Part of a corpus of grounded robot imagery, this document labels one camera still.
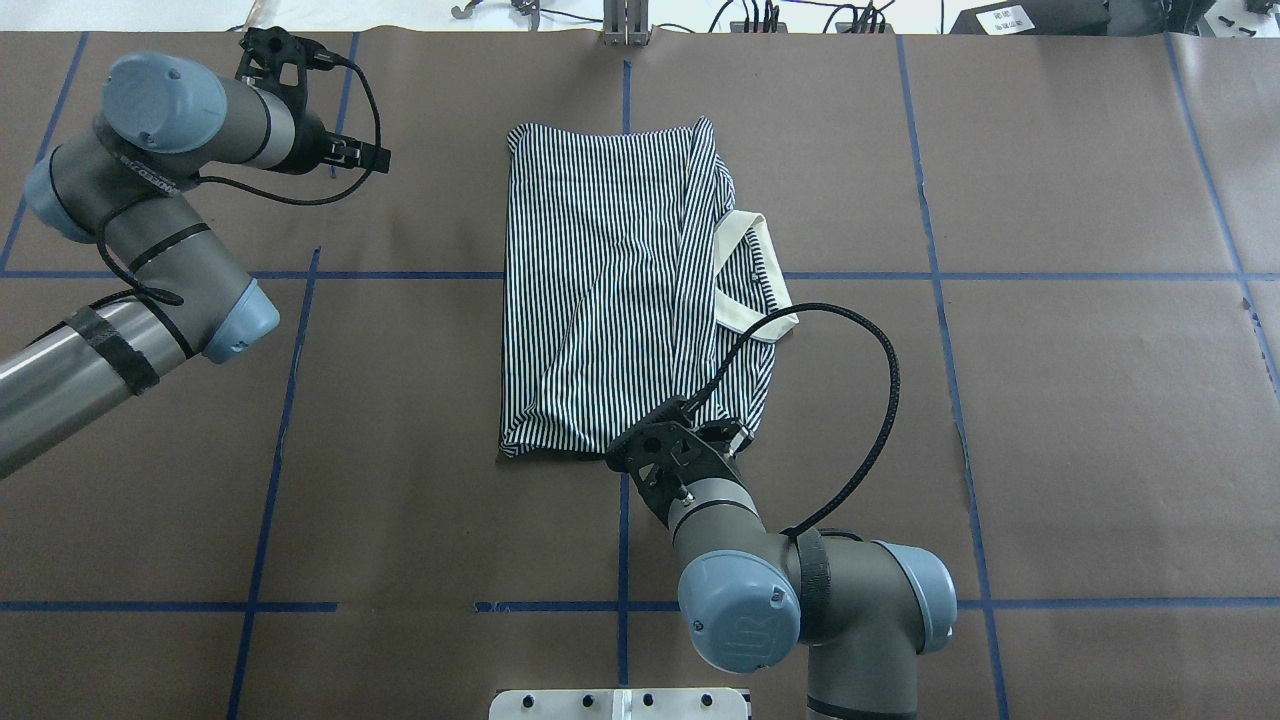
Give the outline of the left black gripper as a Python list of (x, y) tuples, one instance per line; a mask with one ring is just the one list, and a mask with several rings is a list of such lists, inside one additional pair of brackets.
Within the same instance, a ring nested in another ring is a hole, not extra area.
[(346, 67), (346, 58), (282, 27), (248, 28), (236, 78), (255, 88), (268, 114), (264, 145), (251, 167), (300, 176), (321, 164), (390, 172), (390, 150), (329, 131), (308, 110), (308, 73)]

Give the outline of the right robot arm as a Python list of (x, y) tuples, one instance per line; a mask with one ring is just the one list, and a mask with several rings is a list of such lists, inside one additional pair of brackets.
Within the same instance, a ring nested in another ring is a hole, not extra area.
[(809, 719), (916, 717), (918, 659), (957, 620), (948, 569), (928, 550), (846, 530), (767, 530), (736, 464), (745, 443), (739, 421), (698, 425), (677, 397), (605, 451), (669, 534), (695, 651), (750, 674), (805, 646)]

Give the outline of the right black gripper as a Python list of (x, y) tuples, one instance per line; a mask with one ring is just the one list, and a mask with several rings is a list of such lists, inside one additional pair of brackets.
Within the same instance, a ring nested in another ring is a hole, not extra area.
[(751, 443), (751, 432), (739, 420), (696, 424), (687, 398), (668, 398), (605, 450), (605, 465), (623, 473), (655, 518), (669, 527), (675, 506), (695, 503), (692, 484), (704, 479), (742, 484), (736, 455)]

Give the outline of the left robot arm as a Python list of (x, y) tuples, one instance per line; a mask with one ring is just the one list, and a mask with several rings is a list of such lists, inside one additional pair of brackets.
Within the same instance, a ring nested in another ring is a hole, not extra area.
[(280, 314), (186, 195), (220, 184), (298, 208), (212, 163), (302, 176), (329, 165), (356, 186), (390, 169), (380, 135), (325, 127), (308, 73), (352, 72), (351, 58), (282, 27), (248, 28), (236, 73), (165, 53), (119, 56), (92, 126), (26, 177), (29, 210), (95, 249), (122, 288), (76, 309), (3, 363), (1, 471), (9, 477), (192, 357), (224, 364), (273, 333)]

